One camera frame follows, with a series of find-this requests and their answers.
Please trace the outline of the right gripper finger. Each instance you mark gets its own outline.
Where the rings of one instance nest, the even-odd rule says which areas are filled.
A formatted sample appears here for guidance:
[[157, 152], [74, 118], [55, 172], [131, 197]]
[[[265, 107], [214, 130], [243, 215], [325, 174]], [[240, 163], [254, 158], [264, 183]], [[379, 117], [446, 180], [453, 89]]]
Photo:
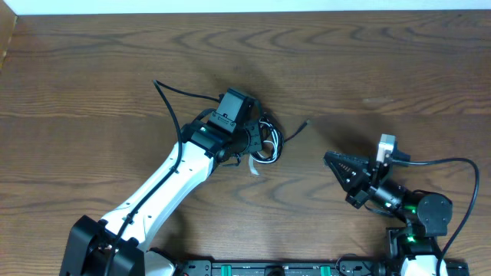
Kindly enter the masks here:
[[345, 192], [359, 186], [367, 178], [364, 172], [367, 168], [366, 160], [326, 159], [325, 163]]
[[353, 156], [343, 153], [327, 151], [324, 155], [327, 165], [348, 166], [348, 167], [367, 167], [370, 163], [367, 157]]

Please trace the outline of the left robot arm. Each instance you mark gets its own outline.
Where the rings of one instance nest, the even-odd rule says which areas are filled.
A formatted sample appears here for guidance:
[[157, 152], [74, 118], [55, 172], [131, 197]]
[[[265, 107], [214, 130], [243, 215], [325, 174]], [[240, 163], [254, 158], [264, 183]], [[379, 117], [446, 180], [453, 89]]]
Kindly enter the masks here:
[[178, 130], [178, 141], [156, 172], [126, 201], [95, 221], [71, 228], [62, 275], [172, 275], [176, 265], [151, 249], [160, 227], [219, 164], [259, 151], [261, 104], [228, 89], [216, 109]]

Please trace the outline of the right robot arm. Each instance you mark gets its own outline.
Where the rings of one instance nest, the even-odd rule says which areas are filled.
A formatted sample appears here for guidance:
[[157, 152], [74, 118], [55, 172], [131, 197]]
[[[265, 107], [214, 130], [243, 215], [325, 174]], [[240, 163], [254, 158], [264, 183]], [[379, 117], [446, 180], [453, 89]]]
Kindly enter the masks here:
[[410, 156], [395, 150], [382, 160], [350, 156], [332, 151], [324, 155], [325, 165], [347, 193], [346, 202], [356, 209], [374, 203], [373, 213], [396, 218], [405, 226], [386, 229], [387, 257], [373, 269], [375, 275], [446, 274], [438, 268], [442, 251], [437, 237], [447, 234], [452, 202], [444, 195], [410, 191], [391, 180], [394, 165], [409, 162]]

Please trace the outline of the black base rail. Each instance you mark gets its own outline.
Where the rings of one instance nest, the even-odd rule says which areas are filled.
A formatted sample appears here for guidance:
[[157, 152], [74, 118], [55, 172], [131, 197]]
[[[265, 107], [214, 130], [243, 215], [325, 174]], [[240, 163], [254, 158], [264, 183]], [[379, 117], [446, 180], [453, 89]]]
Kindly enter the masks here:
[[188, 260], [179, 264], [177, 276], [384, 276], [437, 275], [433, 262], [408, 261], [400, 268], [386, 261], [367, 258], [342, 257], [327, 262], [245, 262]]

